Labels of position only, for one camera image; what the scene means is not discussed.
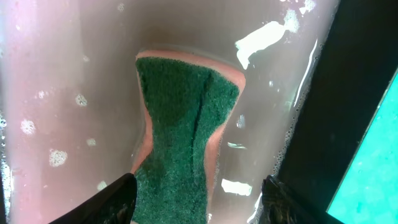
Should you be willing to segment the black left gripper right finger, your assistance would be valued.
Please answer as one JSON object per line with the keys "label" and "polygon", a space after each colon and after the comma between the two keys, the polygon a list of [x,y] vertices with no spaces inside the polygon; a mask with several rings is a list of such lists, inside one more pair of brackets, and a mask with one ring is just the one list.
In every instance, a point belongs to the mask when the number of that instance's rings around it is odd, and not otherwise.
{"label": "black left gripper right finger", "polygon": [[342,224],[306,202],[273,175],[263,180],[261,204],[261,224]]}

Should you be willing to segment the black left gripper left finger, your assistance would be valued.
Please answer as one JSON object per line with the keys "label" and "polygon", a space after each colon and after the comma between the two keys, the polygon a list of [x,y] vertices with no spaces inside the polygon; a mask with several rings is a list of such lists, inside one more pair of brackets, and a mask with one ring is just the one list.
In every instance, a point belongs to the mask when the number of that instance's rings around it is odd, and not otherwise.
{"label": "black left gripper left finger", "polygon": [[50,224],[130,224],[136,197],[136,178],[127,173]]}

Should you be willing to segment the green and pink sponge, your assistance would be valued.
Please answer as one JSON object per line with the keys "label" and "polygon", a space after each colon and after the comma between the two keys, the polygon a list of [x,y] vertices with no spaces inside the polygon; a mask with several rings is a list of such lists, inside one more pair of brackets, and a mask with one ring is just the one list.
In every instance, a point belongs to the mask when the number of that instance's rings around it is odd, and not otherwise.
{"label": "green and pink sponge", "polygon": [[136,57],[145,133],[132,173],[134,223],[206,223],[220,141],[244,90],[244,74],[193,54]]}

